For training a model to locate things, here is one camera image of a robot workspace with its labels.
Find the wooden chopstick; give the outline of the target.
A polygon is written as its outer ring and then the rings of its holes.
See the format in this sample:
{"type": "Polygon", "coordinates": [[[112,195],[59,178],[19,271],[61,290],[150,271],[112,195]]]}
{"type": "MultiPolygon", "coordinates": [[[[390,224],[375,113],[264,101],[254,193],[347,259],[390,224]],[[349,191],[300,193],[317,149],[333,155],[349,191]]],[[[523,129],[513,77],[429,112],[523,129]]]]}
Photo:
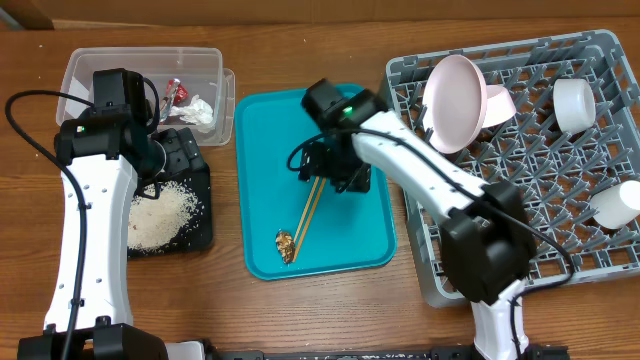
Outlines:
{"type": "Polygon", "coordinates": [[[298,238],[299,238],[299,236],[300,236],[300,233],[301,233],[302,227],[303,227],[304,222],[305,222],[305,219],[306,219],[306,217],[307,217],[307,213],[308,213],[309,208],[310,208],[310,206],[311,206],[312,200],[313,200],[313,199],[314,199],[314,197],[315,197],[316,188],[318,187],[319,181],[320,181],[320,177],[315,177],[315,180],[314,180],[313,185],[312,185],[312,187],[311,187],[311,191],[310,191],[310,193],[309,193],[309,196],[308,196],[308,198],[307,198],[306,204],[305,204],[304,209],[303,209],[303,211],[302,211],[302,214],[301,214],[301,217],[300,217],[300,220],[299,220],[299,223],[298,223],[297,229],[296,229],[295,236],[294,236],[294,238],[293,238],[293,240],[294,240],[294,244],[295,244],[295,243],[297,243],[298,238]]]}
{"type": "Polygon", "coordinates": [[[326,178],[320,177],[320,181],[319,181],[318,187],[316,188],[315,197],[312,200],[311,206],[310,206],[309,211],[307,213],[307,217],[305,219],[305,222],[304,222],[304,225],[302,227],[302,230],[301,230],[300,236],[298,238],[298,241],[297,241],[297,243],[295,243],[296,244],[296,248],[295,248],[295,255],[294,255],[293,261],[296,261],[297,258],[298,258],[300,249],[302,247],[302,244],[304,242],[304,239],[306,237],[306,234],[307,234],[308,229],[310,227],[310,224],[312,222],[312,219],[313,219],[313,216],[315,214],[315,211],[316,211],[317,205],[319,203],[320,197],[321,197],[321,195],[323,193],[326,181],[327,181],[326,178]]]}

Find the white tissue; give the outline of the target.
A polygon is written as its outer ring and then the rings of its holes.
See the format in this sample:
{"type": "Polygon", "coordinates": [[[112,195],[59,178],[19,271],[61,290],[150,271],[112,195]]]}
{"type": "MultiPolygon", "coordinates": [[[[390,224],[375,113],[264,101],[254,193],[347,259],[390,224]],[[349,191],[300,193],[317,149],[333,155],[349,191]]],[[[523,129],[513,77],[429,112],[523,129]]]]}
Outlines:
{"type": "Polygon", "coordinates": [[[172,107],[169,116],[188,125],[193,125],[201,132],[209,132],[216,123],[213,108],[199,95],[194,95],[187,106],[172,107]]]}

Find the red snack wrapper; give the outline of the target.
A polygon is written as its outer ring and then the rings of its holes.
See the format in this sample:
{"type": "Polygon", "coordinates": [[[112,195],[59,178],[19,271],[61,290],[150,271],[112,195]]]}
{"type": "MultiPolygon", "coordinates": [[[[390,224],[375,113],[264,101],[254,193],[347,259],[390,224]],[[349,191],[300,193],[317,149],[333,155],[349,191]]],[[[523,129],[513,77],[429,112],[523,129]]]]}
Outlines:
{"type": "Polygon", "coordinates": [[[188,96],[189,93],[180,79],[174,78],[170,80],[165,90],[165,96],[160,100],[160,121],[165,121],[169,117],[171,109],[183,103],[188,96]]]}

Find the brown food scrap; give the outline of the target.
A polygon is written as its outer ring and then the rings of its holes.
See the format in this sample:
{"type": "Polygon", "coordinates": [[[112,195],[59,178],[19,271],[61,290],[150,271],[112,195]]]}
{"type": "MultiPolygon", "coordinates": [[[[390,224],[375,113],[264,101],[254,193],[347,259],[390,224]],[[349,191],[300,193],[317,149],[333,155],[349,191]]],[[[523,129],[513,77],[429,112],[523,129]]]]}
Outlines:
{"type": "Polygon", "coordinates": [[[285,264],[293,262],[296,244],[292,235],[287,231],[279,231],[276,235],[276,246],[285,264]]]}

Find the large white plate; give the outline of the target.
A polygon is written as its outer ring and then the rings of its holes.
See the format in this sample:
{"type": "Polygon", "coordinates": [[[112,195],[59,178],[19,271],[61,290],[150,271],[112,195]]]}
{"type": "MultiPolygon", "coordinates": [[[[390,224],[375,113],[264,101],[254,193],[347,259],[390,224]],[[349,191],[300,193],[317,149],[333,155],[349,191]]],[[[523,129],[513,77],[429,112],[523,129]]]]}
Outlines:
{"type": "Polygon", "coordinates": [[[487,110],[487,85],[479,68],[462,55],[442,59],[428,77],[422,103],[423,127],[431,129],[430,144],[451,154],[478,135],[487,110]]]}

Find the white bowl with rice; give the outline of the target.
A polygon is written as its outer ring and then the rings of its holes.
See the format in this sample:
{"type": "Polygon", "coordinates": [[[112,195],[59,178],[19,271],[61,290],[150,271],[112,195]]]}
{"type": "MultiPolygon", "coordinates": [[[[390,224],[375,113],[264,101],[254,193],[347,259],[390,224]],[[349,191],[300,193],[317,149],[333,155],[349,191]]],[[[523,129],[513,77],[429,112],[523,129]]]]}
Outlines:
{"type": "Polygon", "coordinates": [[[482,127],[489,128],[509,121],[517,110],[507,88],[501,85],[487,86],[487,108],[482,127]]]}

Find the white cup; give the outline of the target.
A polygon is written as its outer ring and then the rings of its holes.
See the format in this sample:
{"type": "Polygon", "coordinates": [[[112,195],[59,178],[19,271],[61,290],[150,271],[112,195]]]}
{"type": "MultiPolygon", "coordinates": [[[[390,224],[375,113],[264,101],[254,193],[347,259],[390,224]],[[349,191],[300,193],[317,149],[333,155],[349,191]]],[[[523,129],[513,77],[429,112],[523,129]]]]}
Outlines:
{"type": "Polygon", "coordinates": [[[564,133],[577,134],[592,127],[596,120],[593,91],[584,79],[558,79],[553,84],[556,121],[564,133]]]}

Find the grey white bowl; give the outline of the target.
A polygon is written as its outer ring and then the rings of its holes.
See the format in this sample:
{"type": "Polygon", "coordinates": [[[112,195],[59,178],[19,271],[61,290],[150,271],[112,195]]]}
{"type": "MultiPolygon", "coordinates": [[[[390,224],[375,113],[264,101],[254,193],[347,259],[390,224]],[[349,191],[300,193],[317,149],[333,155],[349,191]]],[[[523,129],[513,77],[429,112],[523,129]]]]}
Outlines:
{"type": "Polygon", "coordinates": [[[590,207],[596,210],[594,220],[608,229],[620,229],[639,215],[639,186],[628,180],[595,194],[590,207]]]}

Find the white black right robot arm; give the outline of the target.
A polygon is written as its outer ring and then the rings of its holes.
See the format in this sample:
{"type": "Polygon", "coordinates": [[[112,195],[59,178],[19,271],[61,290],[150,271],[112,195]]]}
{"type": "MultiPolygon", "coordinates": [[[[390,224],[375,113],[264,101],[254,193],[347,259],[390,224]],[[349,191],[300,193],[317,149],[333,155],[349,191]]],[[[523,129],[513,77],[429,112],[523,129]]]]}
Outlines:
{"type": "Polygon", "coordinates": [[[305,91],[301,106],[319,132],[295,150],[299,179],[366,193],[372,168],[383,171],[438,227],[445,275],[472,306],[474,357],[521,358],[529,345],[521,293],[535,242],[517,187],[458,168],[368,89],[346,97],[322,79],[305,91]]]}

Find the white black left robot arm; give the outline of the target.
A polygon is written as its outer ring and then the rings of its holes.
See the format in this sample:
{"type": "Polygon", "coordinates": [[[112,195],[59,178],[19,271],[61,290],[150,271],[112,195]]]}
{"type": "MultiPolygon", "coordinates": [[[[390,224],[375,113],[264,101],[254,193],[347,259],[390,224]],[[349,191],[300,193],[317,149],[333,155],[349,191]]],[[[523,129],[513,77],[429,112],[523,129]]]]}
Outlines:
{"type": "Polygon", "coordinates": [[[115,68],[93,74],[94,97],[64,121],[48,152],[12,115],[27,143],[61,171],[64,225],[56,289],[39,336],[18,344],[20,359],[214,359],[207,339],[166,343],[133,325],[127,292],[127,239],[132,201],[147,186],[189,178],[210,192],[209,167],[188,129],[159,131],[160,106],[143,75],[115,68]]]}

